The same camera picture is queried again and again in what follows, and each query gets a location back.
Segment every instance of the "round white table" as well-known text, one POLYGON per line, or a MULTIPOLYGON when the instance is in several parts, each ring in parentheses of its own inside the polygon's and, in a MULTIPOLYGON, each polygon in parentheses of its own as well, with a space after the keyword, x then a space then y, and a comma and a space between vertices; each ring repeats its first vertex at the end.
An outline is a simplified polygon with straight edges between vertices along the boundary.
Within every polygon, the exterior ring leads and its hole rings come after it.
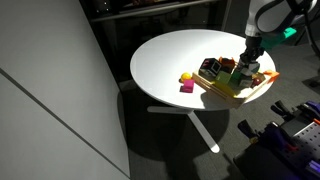
MULTIPOLYGON (((131 59, 130 70, 136 84, 152 98, 171 105, 172 108, 149 107, 149 112, 188 114, 208 146, 219 152, 207 130, 193 110, 215 111, 231 107, 218 95, 208 93, 194 85, 193 93, 180 92, 179 78, 184 72, 198 70, 205 58, 234 58, 239 60, 244 52, 245 39, 230 33, 213 30, 182 30, 157 36, 141 45, 131 59)), ((265 52, 257 61, 260 70, 275 71, 271 57, 265 52)), ((265 93, 272 83, 265 85, 247 102, 265 93)))

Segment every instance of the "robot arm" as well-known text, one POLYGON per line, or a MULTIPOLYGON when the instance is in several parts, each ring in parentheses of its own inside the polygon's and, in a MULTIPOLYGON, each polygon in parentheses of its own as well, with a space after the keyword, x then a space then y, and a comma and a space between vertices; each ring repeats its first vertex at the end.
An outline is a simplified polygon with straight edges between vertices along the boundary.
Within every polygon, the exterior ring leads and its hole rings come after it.
POLYGON ((264 35, 276 36, 310 11, 317 0, 251 0, 245 30, 246 50, 240 55, 239 70, 249 76, 259 69, 256 59, 263 55, 264 35))

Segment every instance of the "pink block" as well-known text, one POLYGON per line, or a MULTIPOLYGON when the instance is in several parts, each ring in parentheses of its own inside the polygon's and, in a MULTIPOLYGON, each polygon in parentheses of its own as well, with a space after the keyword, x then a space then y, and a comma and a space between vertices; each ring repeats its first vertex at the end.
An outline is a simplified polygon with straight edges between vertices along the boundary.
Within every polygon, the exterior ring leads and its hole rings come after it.
POLYGON ((183 81, 182 92, 192 93, 194 86, 194 80, 188 79, 183 81))

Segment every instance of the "table leg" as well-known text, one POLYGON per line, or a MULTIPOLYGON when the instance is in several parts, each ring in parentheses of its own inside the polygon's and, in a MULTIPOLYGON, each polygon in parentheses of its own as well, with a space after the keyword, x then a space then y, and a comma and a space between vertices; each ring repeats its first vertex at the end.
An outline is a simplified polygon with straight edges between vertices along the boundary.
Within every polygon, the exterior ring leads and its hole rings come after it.
POLYGON ((151 113, 166 113, 166 114, 187 114, 190 118, 193 125, 196 127, 198 132, 200 133, 203 140, 207 143, 210 150, 214 153, 218 153, 220 148, 218 144, 213 140, 207 129, 203 126, 200 119, 194 113, 193 110, 181 109, 175 107, 158 107, 158 106, 149 106, 148 112, 151 113))

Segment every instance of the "dark floor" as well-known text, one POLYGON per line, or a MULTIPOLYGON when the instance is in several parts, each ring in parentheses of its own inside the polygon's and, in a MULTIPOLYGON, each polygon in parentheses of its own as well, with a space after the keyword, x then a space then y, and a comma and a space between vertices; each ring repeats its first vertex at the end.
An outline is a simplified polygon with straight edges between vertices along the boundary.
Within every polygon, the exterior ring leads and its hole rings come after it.
POLYGON ((302 102, 320 101, 320 87, 305 82, 318 76, 319 59, 308 44, 283 45, 269 51, 279 79, 257 100, 214 112, 196 112, 221 151, 212 153, 185 115, 148 113, 149 105, 161 105, 138 88, 123 93, 131 179, 133 180, 241 180, 233 157, 244 150, 248 139, 237 129, 247 119, 257 130, 270 121, 283 120, 270 110, 282 100, 287 107, 302 102))

